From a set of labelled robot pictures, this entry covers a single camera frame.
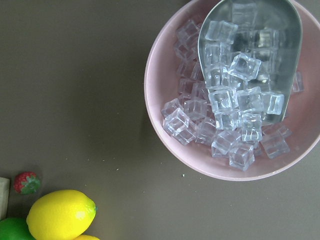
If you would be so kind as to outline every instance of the scoop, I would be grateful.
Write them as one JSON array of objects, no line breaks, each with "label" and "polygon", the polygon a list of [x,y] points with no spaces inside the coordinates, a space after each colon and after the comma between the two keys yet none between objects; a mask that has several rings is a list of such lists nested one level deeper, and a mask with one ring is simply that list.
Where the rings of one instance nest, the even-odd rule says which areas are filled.
[{"label": "scoop", "polygon": [[[205,39],[211,21],[232,22],[233,2],[244,0],[222,0],[205,18],[199,33],[198,56],[202,72],[205,72]],[[302,23],[300,16],[289,0],[256,0],[256,24],[254,30],[274,29],[279,31],[279,43],[275,57],[277,71],[272,74],[271,90],[284,95],[281,114],[263,114],[266,124],[281,122],[286,114],[294,76],[297,71],[302,45]]]}]

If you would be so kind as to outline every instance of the strawberry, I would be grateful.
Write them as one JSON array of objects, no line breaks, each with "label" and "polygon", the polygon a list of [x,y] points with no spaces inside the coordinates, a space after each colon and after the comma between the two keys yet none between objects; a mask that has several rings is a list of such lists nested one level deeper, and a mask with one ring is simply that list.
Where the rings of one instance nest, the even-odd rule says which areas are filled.
[{"label": "strawberry", "polygon": [[33,194],[40,187],[40,179],[32,171],[25,171],[14,178],[13,187],[19,194]]}]

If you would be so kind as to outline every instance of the beige cylindrical object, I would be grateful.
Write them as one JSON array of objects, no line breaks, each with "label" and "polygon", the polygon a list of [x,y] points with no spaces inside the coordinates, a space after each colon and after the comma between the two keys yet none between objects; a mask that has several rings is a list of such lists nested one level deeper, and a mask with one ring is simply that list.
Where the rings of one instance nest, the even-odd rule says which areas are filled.
[{"label": "beige cylindrical object", "polygon": [[10,180],[0,177],[0,220],[7,216]]}]

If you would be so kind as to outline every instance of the pile of ice cubes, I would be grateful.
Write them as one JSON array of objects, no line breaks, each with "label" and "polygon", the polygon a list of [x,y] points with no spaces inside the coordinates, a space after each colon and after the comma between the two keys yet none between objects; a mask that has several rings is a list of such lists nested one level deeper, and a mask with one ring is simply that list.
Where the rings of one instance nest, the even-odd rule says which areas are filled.
[{"label": "pile of ice cubes", "polygon": [[[182,145],[210,146],[212,157],[227,158],[243,171],[262,154],[261,145],[270,159],[289,152],[285,138],[292,134],[282,122],[263,126],[263,114],[281,114],[284,95],[272,91],[279,32],[255,29],[256,16],[254,0],[235,1],[232,22],[210,22],[203,72],[198,59],[202,19],[195,16],[177,29],[179,97],[161,110],[164,130]],[[303,90],[297,72],[291,94]]]}]

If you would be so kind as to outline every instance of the bowl rim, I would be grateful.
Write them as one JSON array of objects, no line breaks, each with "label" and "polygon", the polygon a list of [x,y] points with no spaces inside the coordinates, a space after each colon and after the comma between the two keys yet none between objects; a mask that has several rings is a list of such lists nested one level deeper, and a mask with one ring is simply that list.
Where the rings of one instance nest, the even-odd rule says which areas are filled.
[{"label": "bowl rim", "polygon": [[[178,156],[178,154],[176,154],[175,151],[173,151],[173,149],[170,147],[170,145],[163,139],[162,134],[159,132],[156,124],[155,124],[155,120],[154,117],[151,114],[151,110],[148,107],[149,106],[149,98],[150,96],[148,95],[148,81],[147,79],[149,78],[149,69],[151,67],[151,60],[153,58],[153,55],[155,53],[156,47],[159,44],[159,41],[162,37],[163,34],[165,34],[166,30],[170,27],[170,22],[172,22],[178,15],[180,15],[185,9],[189,8],[191,5],[196,4],[196,2],[199,2],[200,0],[193,0],[188,2],[187,4],[185,4],[184,6],[182,6],[172,17],[169,18],[169,20],[166,22],[166,24],[162,27],[162,29],[160,30],[160,32],[158,33],[157,37],[155,38],[152,47],[150,49],[148,58],[147,58],[147,62],[146,62],[146,67],[145,67],[145,71],[144,71],[144,83],[143,83],[143,88],[144,88],[144,100],[145,100],[145,105],[146,105],[146,110],[149,116],[149,119],[151,121],[152,127],[155,130],[157,136],[160,138],[161,142],[165,145],[165,147],[182,163],[184,163],[185,165],[187,165],[188,167],[190,167],[191,169],[204,174],[206,176],[215,178],[215,179],[220,179],[220,180],[225,180],[225,181],[233,181],[233,182],[247,182],[247,181],[254,181],[254,180],[260,180],[260,179],[264,179],[264,178],[268,178],[271,177],[273,175],[276,175],[278,173],[281,173],[285,170],[287,170],[288,168],[292,167],[293,165],[295,165],[297,162],[299,162],[300,160],[302,160],[316,145],[317,143],[320,141],[320,134],[317,136],[317,138],[313,141],[313,143],[308,147],[308,149],[306,149],[299,157],[297,157],[294,161],[288,163],[287,165],[269,172],[269,173],[265,173],[265,174],[261,174],[261,175],[257,175],[257,176],[244,176],[244,177],[229,177],[229,176],[221,176],[221,175],[217,175],[211,172],[206,172],[198,167],[195,167],[194,165],[189,164],[188,162],[184,161],[183,159],[180,158],[180,156]],[[303,12],[305,15],[308,16],[308,18],[310,19],[311,22],[313,22],[316,27],[319,29],[320,31],[320,23],[319,21],[313,16],[313,14],[311,12],[309,12],[306,8],[304,8],[300,3],[296,2],[295,0],[290,0],[290,2],[294,5],[294,7],[297,9],[298,12]]]}]

